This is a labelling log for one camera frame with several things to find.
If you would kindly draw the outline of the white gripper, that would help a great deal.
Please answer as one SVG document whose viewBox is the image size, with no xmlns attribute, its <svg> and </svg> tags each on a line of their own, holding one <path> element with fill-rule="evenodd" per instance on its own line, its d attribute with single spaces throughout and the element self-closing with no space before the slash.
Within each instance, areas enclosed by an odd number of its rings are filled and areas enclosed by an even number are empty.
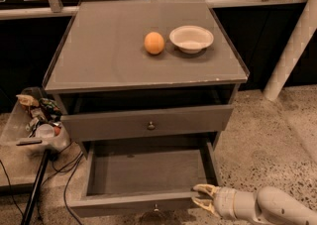
<svg viewBox="0 0 317 225">
<path fill-rule="evenodd" d="M 221 216 L 224 219 L 236 218 L 234 212 L 236 190 L 234 188 L 219 187 L 213 184 L 196 184 L 193 186 L 193 190 L 207 194 L 211 198 L 214 197 L 214 205 L 211 200 L 192 197 L 191 200 L 198 207 L 216 217 Z"/>
</svg>

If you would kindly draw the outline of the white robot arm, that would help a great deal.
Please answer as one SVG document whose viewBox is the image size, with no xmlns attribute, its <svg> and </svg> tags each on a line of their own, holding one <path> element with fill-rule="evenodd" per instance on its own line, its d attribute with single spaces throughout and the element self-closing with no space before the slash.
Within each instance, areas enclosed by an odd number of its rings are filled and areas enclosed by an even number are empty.
<svg viewBox="0 0 317 225">
<path fill-rule="evenodd" d="M 196 184 L 194 191 L 208 195 L 192 201 L 214 216 L 245 220 L 252 225 L 317 225 L 317 212 L 284 191 L 265 186 L 255 192 L 212 184 Z"/>
</svg>

